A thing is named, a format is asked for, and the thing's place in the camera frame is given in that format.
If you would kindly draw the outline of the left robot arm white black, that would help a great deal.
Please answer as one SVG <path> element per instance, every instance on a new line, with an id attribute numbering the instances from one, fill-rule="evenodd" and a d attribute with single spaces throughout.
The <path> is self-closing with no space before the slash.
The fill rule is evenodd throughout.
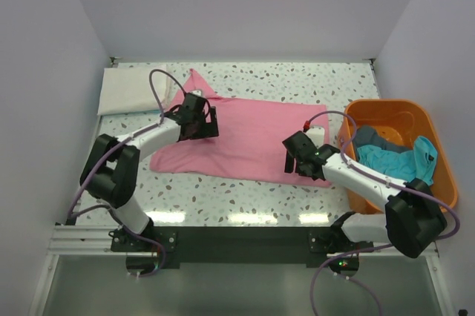
<path id="1" fill-rule="evenodd" d="M 104 201 L 128 230 L 128 243 L 145 251 L 154 242 L 154 223 L 134 196 L 140 163 L 169 145 L 217 136 L 216 108 L 205 97 L 186 93 L 181 104 L 155 123 L 122 136 L 98 136 L 79 179 L 80 191 Z"/>

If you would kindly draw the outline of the pink t shirt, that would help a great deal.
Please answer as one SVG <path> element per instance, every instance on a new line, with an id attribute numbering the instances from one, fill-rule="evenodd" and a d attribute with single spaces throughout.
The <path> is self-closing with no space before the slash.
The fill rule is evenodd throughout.
<path id="1" fill-rule="evenodd" d="M 151 156 L 155 173 L 198 173 L 236 180 L 257 180 L 287 185 L 328 188 L 322 180 L 284 171 L 286 149 L 282 142 L 304 123 L 328 129 L 325 105 L 305 105 L 219 96 L 195 70 L 189 71 L 186 90 L 199 89 L 215 107 L 219 135 L 186 140 L 161 148 Z"/>

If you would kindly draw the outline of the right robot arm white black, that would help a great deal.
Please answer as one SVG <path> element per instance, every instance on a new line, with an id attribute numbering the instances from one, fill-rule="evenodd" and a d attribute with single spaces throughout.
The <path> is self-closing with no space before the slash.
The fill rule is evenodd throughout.
<path id="1" fill-rule="evenodd" d="M 332 145 L 317 146 L 303 131 L 286 138 L 283 145 L 286 173 L 340 185 L 380 211 L 349 212 L 333 223 L 330 241 L 335 249 L 348 251 L 356 243 L 386 243 L 416 258 L 446 229 L 447 220 L 425 182 L 386 177 Z"/>

